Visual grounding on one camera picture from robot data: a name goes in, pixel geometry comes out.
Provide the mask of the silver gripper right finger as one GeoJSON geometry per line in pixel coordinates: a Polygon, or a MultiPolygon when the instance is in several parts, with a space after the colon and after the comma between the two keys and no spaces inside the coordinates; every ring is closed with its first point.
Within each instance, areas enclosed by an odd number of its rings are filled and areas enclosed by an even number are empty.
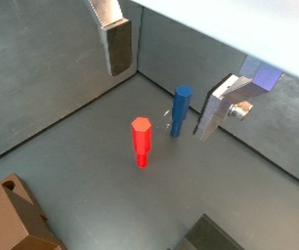
{"type": "Polygon", "coordinates": [[[281,75],[278,68],[247,56],[239,76],[229,73],[210,89],[193,135],[203,141],[226,117],[242,120],[253,108],[249,99],[269,92],[281,75]]]}

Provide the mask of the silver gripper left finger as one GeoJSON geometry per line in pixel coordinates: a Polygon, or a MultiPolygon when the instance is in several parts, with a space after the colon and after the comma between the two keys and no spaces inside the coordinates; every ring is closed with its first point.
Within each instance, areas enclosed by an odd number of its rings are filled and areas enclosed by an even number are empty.
{"type": "Polygon", "coordinates": [[[107,73],[121,74],[131,65],[131,22],[123,18],[118,0],[86,0],[98,26],[107,73]]]}

